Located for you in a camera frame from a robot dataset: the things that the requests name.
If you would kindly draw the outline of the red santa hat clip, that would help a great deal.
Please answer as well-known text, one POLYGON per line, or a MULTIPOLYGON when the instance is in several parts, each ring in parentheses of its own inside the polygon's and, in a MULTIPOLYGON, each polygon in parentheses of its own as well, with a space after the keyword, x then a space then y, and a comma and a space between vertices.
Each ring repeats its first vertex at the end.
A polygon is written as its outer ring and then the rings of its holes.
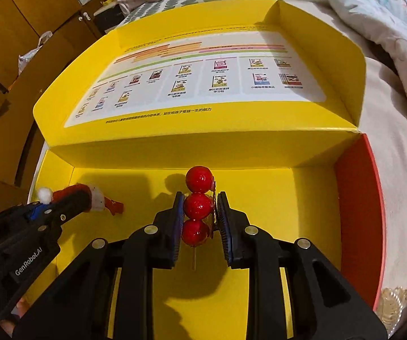
POLYGON ((108 210, 112 216, 115 216, 124 212, 124 205, 121 202, 106 197, 96 186, 83 183, 56 191, 42 187, 37 191, 37 198, 50 209, 58 207, 74 210, 74 214, 108 210))

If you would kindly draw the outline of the red three-ball hair clip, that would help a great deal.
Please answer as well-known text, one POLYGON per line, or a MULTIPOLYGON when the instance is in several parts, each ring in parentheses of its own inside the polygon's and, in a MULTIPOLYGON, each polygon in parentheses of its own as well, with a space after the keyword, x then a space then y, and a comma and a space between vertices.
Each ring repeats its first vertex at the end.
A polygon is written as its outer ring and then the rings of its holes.
POLYGON ((185 176, 190 191, 184 199, 182 241, 192 249, 191 269, 197 269, 197 248, 213 238, 216 209, 216 181, 208 167, 195 166, 185 176))

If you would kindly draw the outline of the yellow and red cardboard box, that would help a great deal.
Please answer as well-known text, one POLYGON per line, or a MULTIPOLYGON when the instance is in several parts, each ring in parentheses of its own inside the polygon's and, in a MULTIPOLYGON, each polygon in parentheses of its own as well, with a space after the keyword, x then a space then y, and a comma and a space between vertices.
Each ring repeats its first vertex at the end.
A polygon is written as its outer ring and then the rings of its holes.
POLYGON ((281 0, 189 5, 115 29, 34 105, 37 186, 96 186, 124 212, 64 223, 22 339, 385 339, 385 217, 359 128, 361 49, 281 0), (213 238, 154 268, 155 216, 216 181, 213 238), (247 215, 227 265, 217 195, 247 215))

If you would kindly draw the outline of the white plastic bag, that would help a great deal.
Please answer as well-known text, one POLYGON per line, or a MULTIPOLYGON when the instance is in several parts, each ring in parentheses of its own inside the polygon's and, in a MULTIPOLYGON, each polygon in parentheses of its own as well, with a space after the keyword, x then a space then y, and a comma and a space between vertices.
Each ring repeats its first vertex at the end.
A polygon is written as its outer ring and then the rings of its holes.
POLYGON ((26 54, 18 56, 18 74, 26 68, 27 64, 32 60, 35 54, 41 50, 45 43, 53 36, 52 31, 45 31, 38 39, 37 46, 26 54))

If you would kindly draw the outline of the translucent pearl claw clip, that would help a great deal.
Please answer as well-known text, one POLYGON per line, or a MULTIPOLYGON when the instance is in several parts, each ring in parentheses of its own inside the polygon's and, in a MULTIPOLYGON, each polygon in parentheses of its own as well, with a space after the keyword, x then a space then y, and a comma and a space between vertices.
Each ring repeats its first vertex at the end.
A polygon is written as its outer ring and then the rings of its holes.
POLYGON ((386 328, 390 338, 400 324, 403 311, 407 308, 407 289, 399 286, 395 289, 385 288, 381 291, 376 315, 386 328))

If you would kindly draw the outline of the wooden wardrobe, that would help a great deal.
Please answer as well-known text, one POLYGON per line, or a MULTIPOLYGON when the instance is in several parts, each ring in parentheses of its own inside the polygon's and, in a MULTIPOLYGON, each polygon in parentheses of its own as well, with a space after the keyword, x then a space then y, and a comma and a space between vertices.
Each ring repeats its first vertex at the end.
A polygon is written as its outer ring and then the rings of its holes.
POLYGON ((0 0, 0 212, 27 200, 44 148, 33 107, 100 37, 103 0, 0 0))

